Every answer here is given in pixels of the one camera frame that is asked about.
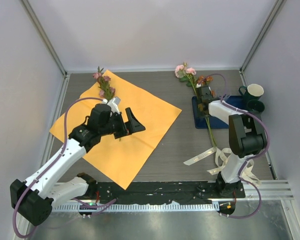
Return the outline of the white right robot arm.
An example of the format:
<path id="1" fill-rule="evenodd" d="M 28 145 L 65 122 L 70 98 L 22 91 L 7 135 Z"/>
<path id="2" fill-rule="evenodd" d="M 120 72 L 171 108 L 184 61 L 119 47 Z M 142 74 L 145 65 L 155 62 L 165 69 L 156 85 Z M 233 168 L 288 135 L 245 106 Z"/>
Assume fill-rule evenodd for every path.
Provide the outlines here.
<path id="1" fill-rule="evenodd" d="M 198 87 L 197 95 L 198 110 L 204 117 L 218 118 L 229 127 L 231 153 L 215 185 L 217 195 L 225 198 L 238 188 L 248 162 L 266 152 L 270 140 L 257 112 L 242 110 L 214 97 L 207 85 Z"/>

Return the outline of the orange fake flower stem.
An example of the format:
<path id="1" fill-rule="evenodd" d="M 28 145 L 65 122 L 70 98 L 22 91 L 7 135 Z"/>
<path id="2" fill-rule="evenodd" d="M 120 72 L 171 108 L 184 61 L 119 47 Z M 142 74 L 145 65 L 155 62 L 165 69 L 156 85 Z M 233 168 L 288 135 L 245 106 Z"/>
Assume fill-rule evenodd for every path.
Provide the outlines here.
<path id="1" fill-rule="evenodd" d="M 197 84 L 202 85 L 202 86 L 205 86 L 205 85 L 207 86 L 208 85 L 208 80 L 206 80 L 203 75 L 199 76 L 198 80 L 197 80 Z M 217 147 L 217 143 L 216 143 L 216 140 L 214 138 L 212 128 L 211 128 L 211 125 L 210 125 L 210 118 L 209 117 L 206 119 L 206 123 L 207 123 L 208 132 L 209 132 L 209 136 L 210 136 L 212 146 Z"/>

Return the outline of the pink fake flower stem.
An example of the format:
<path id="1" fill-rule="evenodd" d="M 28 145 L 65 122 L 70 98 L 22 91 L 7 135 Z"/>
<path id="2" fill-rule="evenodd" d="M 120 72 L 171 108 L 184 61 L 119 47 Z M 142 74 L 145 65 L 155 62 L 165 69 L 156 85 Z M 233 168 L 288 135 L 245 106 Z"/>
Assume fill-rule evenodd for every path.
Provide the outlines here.
<path id="1" fill-rule="evenodd" d="M 192 67 L 189 67 L 186 62 L 183 62 L 181 65 L 176 66 L 175 77 L 182 83 L 185 83 L 187 87 L 190 87 L 194 94 L 196 94 L 196 70 Z"/>
<path id="2" fill-rule="evenodd" d="M 93 74 L 93 77 L 96 79 L 97 83 L 99 84 L 98 86 L 99 96 L 107 101 L 106 103 L 102 103 L 102 104 L 109 105 L 113 112 L 119 113 L 120 111 L 118 110 L 118 103 L 117 103 L 118 98 L 115 97 L 116 89 L 111 86 L 111 77 L 104 75 L 103 69 L 100 67 L 97 69 L 97 72 Z M 101 141 L 101 138 L 104 137 L 104 136 L 101 137 L 97 134 L 95 135 L 96 135 L 95 141 L 98 143 Z"/>

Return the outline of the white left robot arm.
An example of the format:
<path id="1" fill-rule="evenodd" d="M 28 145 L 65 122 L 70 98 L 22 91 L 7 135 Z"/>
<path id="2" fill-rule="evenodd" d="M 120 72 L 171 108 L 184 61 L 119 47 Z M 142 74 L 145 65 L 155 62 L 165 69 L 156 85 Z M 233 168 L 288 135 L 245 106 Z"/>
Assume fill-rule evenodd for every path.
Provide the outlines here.
<path id="1" fill-rule="evenodd" d="M 115 139 L 146 129 L 126 108 L 128 121 L 124 121 L 116 104 L 98 103 L 85 121 L 67 135 L 62 148 L 37 172 L 25 181 L 15 180 L 10 185 L 11 205 L 33 226 L 41 225 L 52 209 L 83 196 L 89 200 L 96 195 L 97 182 L 90 175 L 79 173 L 71 181 L 55 186 L 63 174 L 88 153 L 101 138 L 113 135 Z"/>

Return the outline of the orange wrapping paper sheet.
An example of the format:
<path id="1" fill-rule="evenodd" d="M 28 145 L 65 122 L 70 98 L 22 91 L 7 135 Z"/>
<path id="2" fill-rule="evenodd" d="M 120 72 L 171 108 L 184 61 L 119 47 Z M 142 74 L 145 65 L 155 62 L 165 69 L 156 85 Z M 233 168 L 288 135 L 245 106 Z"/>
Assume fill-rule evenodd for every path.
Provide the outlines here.
<path id="1" fill-rule="evenodd" d="M 63 174 L 61 182 L 82 172 L 97 181 L 113 181 L 127 188 L 181 112 L 172 104 L 180 83 L 168 72 L 107 71 L 106 75 L 121 100 L 119 109 L 130 108 L 146 129 L 118 139 L 113 135 L 103 136 L 100 143 Z M 56 148 L 90 114 L 97 104 L 98 93 L 97 81 L 91 74 L 71 74 L 63 114 L 50 130 Z"/>

